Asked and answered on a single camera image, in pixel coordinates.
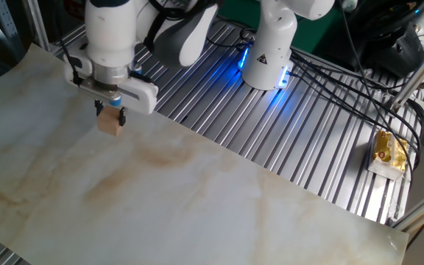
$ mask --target marble-patterned paper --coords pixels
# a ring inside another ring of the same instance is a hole
[[[158,113],[99,132],[33,46],[0,78],[0,242],[32,265],[395,265],[407,235]]]

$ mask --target robot logo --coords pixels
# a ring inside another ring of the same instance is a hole
[[[266,55],[261,55],[259,58],[258,58],[258,62],[260,62],[260,63],[264,63],[264,64],[268,64],[268,61],[266,60]]]

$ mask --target gold foil package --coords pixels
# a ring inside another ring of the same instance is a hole
[[[400,141],[407,150],[407,142],[403,139]],[[375,135],[371,163],[367,170],[391,180],[398,180],[406,170],[407,157],[403,148],[393,134],[380,130]]]

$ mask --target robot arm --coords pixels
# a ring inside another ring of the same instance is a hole
[[[136,43],[143,42],[169,68],[189,67],[202,53],[217,10],[213,0],[191,1],[186,10],[172,0],[88,0],[88,43],[70,48],[66,78],[98,102],[150,114],[158,87],[132,73]],[[74,80],[72,65],[81,80]]]
[[[261,0],[255,44],[239,63],[243,80],[261,90],[287,87],[293,64],[291,43],[297,31],[295,14],[310,20],[326,15],[334,0]]]

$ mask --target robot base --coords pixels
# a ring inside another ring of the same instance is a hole
[[[253,88],[270,91],[287,88],[294,63],[288,54],[266,54],[255,46],[248,48],[238,63],[243,80]]]

